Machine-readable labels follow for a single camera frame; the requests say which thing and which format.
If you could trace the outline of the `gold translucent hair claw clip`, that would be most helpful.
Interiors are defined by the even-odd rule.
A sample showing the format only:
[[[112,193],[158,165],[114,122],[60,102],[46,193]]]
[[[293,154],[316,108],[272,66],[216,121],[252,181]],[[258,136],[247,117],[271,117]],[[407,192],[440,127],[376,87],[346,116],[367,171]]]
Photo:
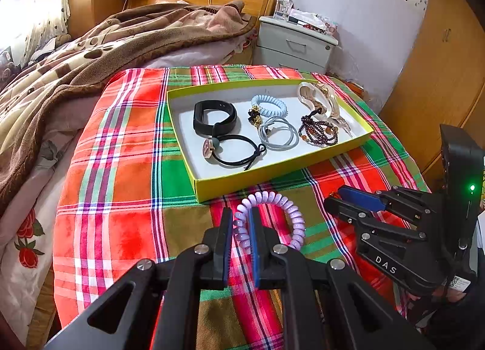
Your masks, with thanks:
[[[297,88],[297,96],[311,112],[315,111],[316,119],[332,123],[348,135],[352,135],[349,123],[340,114],[340,105],[335,90],[330,84],[301,82]]]

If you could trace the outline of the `gold black scrunchie charm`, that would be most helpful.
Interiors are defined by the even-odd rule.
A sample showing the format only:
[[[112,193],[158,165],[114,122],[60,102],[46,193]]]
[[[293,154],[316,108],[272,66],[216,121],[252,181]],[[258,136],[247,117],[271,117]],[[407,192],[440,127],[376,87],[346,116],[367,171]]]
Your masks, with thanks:
[[[260,107],[258,105],[253,105],[247,113],[249,123],[256,129],[259,129],[261,124],[263,123]]]

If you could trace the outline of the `wooden door right side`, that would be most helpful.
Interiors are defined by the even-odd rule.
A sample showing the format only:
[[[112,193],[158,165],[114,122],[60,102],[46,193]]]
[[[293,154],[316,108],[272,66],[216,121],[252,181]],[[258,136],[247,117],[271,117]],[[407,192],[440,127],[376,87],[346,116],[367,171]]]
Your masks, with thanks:
[[[441,124],[484,144],[484,30],[465,0],[429,0],[412,52],[381,118],[426,184],[443,184]]]

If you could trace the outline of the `green shallow cardboard tray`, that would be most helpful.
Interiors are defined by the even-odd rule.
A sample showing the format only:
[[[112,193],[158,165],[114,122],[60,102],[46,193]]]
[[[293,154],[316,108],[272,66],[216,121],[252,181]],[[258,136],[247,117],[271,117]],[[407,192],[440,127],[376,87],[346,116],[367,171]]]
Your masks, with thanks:
[[[361,146],[373,129],[355,109],[335,95],[352,135],[318,120],[298,100],[297,88],[310,80],[251,80],[184,87],[168,93],[169,116],[199,202],[266,182]],[[235,106],[238,120],[229,134],[209,137],[193,129],[196,102],[221,100]],[[259,129],[248,121],[253,105],[261,109]]]

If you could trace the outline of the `grey two-drawer nightstand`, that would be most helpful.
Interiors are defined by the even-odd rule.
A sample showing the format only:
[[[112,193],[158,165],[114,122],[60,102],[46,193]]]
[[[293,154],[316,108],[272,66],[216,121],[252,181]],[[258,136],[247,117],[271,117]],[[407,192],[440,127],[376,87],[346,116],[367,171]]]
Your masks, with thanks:
[[[325,74],[332,51],[338,45],[328,36],[277,18],[259,18],[253,65],[292,68]]]

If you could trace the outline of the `black fitness band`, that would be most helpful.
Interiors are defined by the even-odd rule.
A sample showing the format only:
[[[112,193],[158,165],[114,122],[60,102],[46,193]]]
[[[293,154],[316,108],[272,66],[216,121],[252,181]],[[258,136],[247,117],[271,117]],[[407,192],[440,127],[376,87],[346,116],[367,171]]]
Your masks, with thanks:
[[[221,100],[204,100],[195,103],[193,129],[201,136],[218,137],[235,128],[238,113],[235,106]]]

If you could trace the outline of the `nightstand clutter pile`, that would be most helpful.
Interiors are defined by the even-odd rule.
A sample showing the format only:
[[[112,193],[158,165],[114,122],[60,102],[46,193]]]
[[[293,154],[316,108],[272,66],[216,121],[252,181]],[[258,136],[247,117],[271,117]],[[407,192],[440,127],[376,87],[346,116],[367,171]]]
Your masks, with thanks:
[[[289,14],[289,21],[312,29],[326,35],[334,36],[337,32],[338,24],[320,14],[301,11],[292,8]]]

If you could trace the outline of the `clear glass cup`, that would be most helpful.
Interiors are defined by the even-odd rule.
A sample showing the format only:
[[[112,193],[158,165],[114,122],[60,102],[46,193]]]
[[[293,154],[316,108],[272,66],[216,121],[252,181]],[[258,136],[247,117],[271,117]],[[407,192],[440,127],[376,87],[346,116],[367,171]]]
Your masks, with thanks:
[[[292,0],[276,0],[273,17],[279,20],[288,21],[292,8]]]

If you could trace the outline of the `brown patterned fleece blanket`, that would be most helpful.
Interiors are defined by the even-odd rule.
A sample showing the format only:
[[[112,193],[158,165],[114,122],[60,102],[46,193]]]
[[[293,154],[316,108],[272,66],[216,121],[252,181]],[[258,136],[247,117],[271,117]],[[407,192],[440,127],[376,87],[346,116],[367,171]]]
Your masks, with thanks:
[[[244,36],[256,17],[244,2],[166,3],[131,8],[18,75],[1,92],[1,208],[27,180],[54,109],[101,93],[116,73],[175,50]]]

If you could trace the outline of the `patterned window curtain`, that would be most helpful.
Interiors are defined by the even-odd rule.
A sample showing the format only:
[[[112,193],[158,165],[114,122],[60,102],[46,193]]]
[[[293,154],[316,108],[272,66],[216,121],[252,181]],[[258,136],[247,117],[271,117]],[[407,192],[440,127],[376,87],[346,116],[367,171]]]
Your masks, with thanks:
[[[32,54],[52,38],[67,34],[70,18],[68,0],[33,0],[27,10],[28,34],[23,63],[28,63]]]

